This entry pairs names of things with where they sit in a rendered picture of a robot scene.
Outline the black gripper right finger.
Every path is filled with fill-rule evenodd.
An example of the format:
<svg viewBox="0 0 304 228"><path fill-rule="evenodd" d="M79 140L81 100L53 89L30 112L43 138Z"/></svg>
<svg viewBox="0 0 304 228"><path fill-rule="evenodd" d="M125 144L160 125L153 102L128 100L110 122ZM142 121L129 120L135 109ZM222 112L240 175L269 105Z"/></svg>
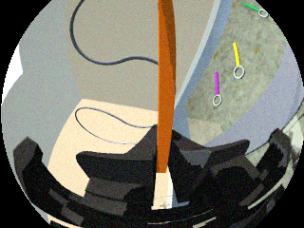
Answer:
<svg viewBox="0 0 304 228"><path fill-rule="evenodd" d="M200 180L204 179L209 168L244 155L248 147L250 141L247 140L205 147L187 140L183 134L172 129L167 166L178 202L189 201L189 195L199 185Z"/></svg>

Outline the orange handle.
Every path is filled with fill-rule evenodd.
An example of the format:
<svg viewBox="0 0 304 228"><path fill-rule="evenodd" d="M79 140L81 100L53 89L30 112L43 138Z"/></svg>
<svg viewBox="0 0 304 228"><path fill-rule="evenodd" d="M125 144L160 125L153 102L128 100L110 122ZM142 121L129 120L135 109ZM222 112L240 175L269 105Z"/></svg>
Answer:
<svg viewBox="0 0 304 228"><path fill-rule="evenodd" d="M159 115L157 115L157 174L166 174L175 110L176 32L174 0L159 0Z"/></svg>

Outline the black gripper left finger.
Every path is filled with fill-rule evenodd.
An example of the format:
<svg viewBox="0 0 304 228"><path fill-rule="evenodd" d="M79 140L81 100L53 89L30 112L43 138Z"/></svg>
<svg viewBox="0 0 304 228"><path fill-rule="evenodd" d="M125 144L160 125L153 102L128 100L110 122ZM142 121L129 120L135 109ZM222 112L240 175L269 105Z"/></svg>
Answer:
<svg viewBox="0 0 304 228"><path fill-rule="evenodd" d="M155 198L157 174L157 125L124 153L81 151L76 153L81 170L90 178L115 182L143 183L147 201Z"/></svg>

